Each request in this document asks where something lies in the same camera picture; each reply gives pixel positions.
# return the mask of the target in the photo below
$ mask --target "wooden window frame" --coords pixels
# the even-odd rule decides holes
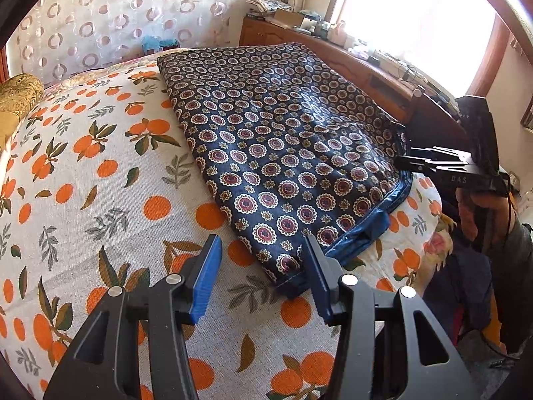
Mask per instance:
[[[5,48],[0,52],[0,84],[10,78],[9,69],[7,68],[7,53]]]

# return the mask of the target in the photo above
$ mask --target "metal screw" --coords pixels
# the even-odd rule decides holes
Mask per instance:
[[[416,290],[410,286],[404,286],[400,289],[400,292],[406,298],[414,298],[416,296]]]
[[[354,286],[358,282],[357,277],[355,275],[351,275],[351,274],[343,275],[340,280],[343,283],[345,283],[347,286]]]
[[[170,274],[167,278],[166,278],[166,282],[168,284],[171,284],[171,285],[175,285],[175,284],[179,284],[181,283],[183,280],[183,278],[181,277],[180,274]]]
[[[116,298],[117,296],[122,295],[122,287],[120,286],[113,286],[107,291],[109,296],[112,296],[113,298]]]

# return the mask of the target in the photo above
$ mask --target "blue fabric edge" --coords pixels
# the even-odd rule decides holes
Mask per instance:
[[[403,125],[396,124],[398,125],[399,133],[405,131]],[[398,155],[406,155],[409,152],[409,142],[403,143],[399,133],[396,133],[394,138],[396,144],[400,147],[404,146],[404,149],[402,152],[398,152]],[[337,259],[340,265],[344,266],[344,264],[353,260],[369,248],[379,236],[387,231],[390,225],[388,214],[407,198],[411,192],[412,182],[412,172],[400,171],[400,179],[394,189],[379,204],[374,206],[367,217],[357,224],[357,226],[336,240],[324,255]],[[289,299],[297,298],[309,289],[309,287],[305,271],[298,272],[290,278],[287,278],[283,283],[275,285],[276,291],[287,296]]]

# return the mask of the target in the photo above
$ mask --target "curtain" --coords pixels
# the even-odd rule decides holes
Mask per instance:
[[[9,41],[10,69],[45,85],[140,55],[143,36],[228,43],[236,0],[39,0]]]
[[[455,97],[483,59],[495,11],[486,0],[346,0],[348,34],[409,61]]]

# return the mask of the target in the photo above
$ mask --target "blue gripper pad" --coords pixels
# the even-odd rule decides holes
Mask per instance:
[[[185,277],[186,293],[190,298],[188,315],[191,325],[196,325],[207,310],[221,260],[222,240],[217,235],[210,235],[200,255],[187,260],[194,263]]]

